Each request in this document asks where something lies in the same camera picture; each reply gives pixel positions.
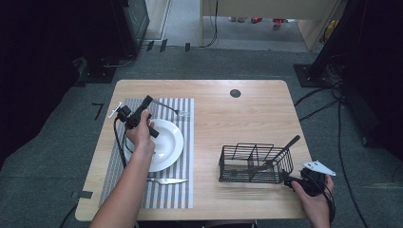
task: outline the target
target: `white plate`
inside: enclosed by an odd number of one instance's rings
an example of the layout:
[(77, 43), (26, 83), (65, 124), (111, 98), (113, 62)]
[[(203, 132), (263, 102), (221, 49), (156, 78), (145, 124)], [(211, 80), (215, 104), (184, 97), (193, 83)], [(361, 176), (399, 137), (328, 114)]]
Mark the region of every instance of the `white plate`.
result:
[[(158, 172), (173, 164), (181, 155), (183, 150), (183, 135), (181, 130), (173, 123), (155, 119), (154, 128), (160, 132), (156, 138), (151, 137), (152, 142), (155, 143), (155, 153), (152, 157), (149, 172)], [(127, 140), (127, 147), (134, 151), (134, 145), (130, 140)], [(125, 149), (125, 158), (129, 161), (131, 152)]]

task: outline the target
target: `knife blade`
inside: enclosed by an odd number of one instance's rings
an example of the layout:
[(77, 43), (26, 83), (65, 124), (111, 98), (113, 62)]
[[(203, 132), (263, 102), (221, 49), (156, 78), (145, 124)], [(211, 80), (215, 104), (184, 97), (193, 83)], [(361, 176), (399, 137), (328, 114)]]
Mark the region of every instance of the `knife blade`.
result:
[(161, 178), (147, 178), (147, 181), (157, 182), (159, 184), (172, 184), (186, 182), (186, 179), (161, 179)]

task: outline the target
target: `wooden desk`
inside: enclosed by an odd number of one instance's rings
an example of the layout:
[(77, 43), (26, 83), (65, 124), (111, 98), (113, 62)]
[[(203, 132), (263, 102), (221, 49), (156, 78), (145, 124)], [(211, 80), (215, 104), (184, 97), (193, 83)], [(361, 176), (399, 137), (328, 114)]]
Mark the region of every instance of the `wooden desk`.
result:
[(203, 17), (241, 16), (298, 19), (297, 26), (308, 50), (312, 50), (336, 12), (341, 0), (200, 0), (200, 42), (203, 46)]
[[(240, 97), (230, 96), (238, 89)], [(126, 98), (194, 98), (194, 208), (142, 209), (139, 220), (186, 219), (296, 219), (304, 218), (297, 195), (283, 184), (219, 182), (219, 158), (225, 144), (273, 143), (291, 147), (294, 177), (311, 157), (296, 111), (283, 81), (122, 80), (109, 109)], [(114, 144), (113, 120), (105, 119), (89, 167), (76, 218), (92, 220), (98, 210), (106, 170)]]

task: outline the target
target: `striped placemat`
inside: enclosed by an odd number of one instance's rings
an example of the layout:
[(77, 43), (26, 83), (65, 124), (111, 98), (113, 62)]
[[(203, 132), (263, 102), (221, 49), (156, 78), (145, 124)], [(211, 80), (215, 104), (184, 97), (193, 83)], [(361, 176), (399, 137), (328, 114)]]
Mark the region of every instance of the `striped placemat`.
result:
[[(193, 139), (194, 139), (194, 99), (191, 98), (161, 98), (158, 101), (190, 113), (190, 117), (178, 117), (172, 110), (151, 103), (148, 111), (152, 119), (163, 119), (175, 124), (183, 134), (183, 152), (180, 157), (168, 168), (149, 173), (150, 178), (187, 179), (181, 184), (159, 185), (148, 182), (143, 199), (143, 208), (193, 208)], [(143, 99), (126, 99), (125, 105), (131, 110), (142, 103)], [(119, 139), (125, 132), (125, 126), (120, 123), (118, 127)], [(100, 199), (100, 206), (115, 187), (122, 175), (123, 165), (119, 155), (118, 145), (114, 144), (106, 172), (106, 180)]]

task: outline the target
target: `cutlery basket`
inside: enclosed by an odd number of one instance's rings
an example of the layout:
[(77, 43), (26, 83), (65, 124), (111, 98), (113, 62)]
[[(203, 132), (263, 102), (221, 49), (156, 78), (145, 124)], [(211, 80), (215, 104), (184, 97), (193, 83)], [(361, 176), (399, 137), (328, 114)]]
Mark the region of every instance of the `cutlery basket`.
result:
[(219, 181), (281, 183), (282, 172), (290, 174), (294, 169), (290, 150), (282, 149), (262, 143), (223, 146)]

